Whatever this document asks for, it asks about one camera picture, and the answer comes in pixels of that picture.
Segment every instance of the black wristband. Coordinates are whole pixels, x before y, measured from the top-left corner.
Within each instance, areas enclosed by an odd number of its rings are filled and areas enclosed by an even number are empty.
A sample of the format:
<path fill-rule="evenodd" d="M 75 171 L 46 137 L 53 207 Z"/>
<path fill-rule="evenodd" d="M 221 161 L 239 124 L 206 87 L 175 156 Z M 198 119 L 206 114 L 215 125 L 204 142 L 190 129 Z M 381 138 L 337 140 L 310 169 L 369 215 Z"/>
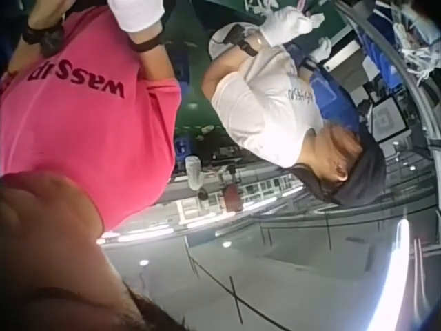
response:
<path fill-rule="evenodd" d="M 54 26 L 42 30 L 33 29 L 27 23 L 25 29 L 23 30 L 23 33 L 21 34 L 21 37 L 29 45 L 35 45 L 36 43 L 40 43 L 41 40 L 43 40 L 43 38 L 45 37 L 45 35 L 59 31 L 62 27 L 63 27 L 62 19 L 60 19 L 57 22 L 57 24 L 55 24 Z"/>
<path fill-rule="evenodd" d="M 317 63 L 311 59 L 310 57 L 305 57 L 302 61 L 302 63 L 300 64 L 300 67 L 304 67 L 306 69 L 308 69 L 309 71 L 316 71 L 317 69 Z"/>
<path fill-rule="evenodd" d="M 243 50 L 245 53 L 247 53 L 247 54 L 248 54 L 249 56 L 251 56 L 251 57 L 255 57 L 255 56 L 258 54 L 258 51 L 255 50 L 255 49 L 253 49 L 253 48 L 251 47 L 251 45 L 249 44 L 249 42 L 246 41 L 245 39 L 240 40 L 240 41 L 237 43 L 237 46 L 239 46 L 239 48 L 240 48 L 241 50 Z"/>
<path fill-rule="evenodd" d="M 130 47 L 137 53 L 144 53 L 152 50 L 156 46 L 163 44 L 163 32 L 158 33 L 156 37 L 150 40 L 144 41 L 143 43 L 135 43 L 133 40 L 129 39 Z"/>

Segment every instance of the white t-shirt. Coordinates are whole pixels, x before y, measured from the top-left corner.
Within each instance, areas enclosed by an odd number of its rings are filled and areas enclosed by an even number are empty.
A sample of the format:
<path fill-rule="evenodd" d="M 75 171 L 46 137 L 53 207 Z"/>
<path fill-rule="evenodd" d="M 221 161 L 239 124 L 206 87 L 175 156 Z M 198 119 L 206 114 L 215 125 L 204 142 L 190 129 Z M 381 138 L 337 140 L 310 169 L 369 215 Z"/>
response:
<path fill-rule="evenodd" d="M 188 176 L 188 186 L 193 191 L 199 191 L 204 185 L 205 174 L 202 172 L 201 160 L 198 157 L 185 158 L 185 170 Z"/>
<path fill-rule="evenodd" d="M 231 47 L 213 40 L 223 40 L 234 24 L 212 37 L 212 58 Z M 255 28 L 248 23 L 241 25 Z M 297 77 L 295 63 L 283 47 L 259 52 L 238 72 L 224 77 L 216 87 L 212 105 L 239 146 L 283 168 L 297 162 L 306 133 L 323 127 L 314 92 Z"/>

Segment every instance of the pink t-shirt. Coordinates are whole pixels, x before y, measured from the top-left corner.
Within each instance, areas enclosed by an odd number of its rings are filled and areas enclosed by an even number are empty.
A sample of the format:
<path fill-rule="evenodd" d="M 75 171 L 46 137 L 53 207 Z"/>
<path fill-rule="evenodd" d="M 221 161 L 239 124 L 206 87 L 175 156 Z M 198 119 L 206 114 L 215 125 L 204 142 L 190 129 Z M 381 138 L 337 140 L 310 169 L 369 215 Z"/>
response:
<path fill-rule="evenodd" d="M 174 167 L 181 91 L 142 80 L 139 56 L 106 8 L 72 15 L 65 47 L 1 96 L 1 171 L 51 170 L 90 196 L 105 229 L 152 205 Z"/>

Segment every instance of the white glove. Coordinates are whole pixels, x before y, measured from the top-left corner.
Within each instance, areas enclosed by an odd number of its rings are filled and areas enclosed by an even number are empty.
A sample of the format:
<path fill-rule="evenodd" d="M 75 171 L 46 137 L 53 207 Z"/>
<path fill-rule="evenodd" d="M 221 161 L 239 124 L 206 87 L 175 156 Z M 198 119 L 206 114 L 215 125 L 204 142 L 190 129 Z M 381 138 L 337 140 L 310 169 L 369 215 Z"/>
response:
<path fill-rule="evenodd" d="M 314 15 L 310 16 L 309 18 L 312 21 L 312 27 L 314 29 L 321 26 L 323 21 L 325 20 L 324 14 L 314 14 Z"/>
<path fill-rule="evenodd" d="M 153 26 L 164 15 L 163 0 L 108 0 L 119 27 L 139 32 Z"/>
<path fill-rule="evenodd" d="M 271 47 L 279 46 L 301 34 L 310 33 L 312 20 L 301 11 L 287 6 L 270 14 L 260 26 L 260 33 Z"/>
<path fill-rule="evenodd" d="M 329 38 L 320 38 L 318 48 L 309 53 L 309 57 L 316 63 L 326 60 L 331 55 L 332 43 Z"/>

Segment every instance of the ear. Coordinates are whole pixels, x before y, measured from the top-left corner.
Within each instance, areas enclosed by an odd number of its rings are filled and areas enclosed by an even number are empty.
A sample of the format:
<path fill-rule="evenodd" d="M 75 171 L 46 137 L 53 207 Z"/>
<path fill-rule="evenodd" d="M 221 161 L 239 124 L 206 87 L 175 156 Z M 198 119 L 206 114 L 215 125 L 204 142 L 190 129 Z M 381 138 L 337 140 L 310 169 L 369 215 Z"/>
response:
<path fill-rule="evenodd" d="M 348 174 L 346 171 L 346 167 L 342 167 L 341 165 L 337 165 L 335 175 L 336 175 L 337 180 L 347 181 Z"/>

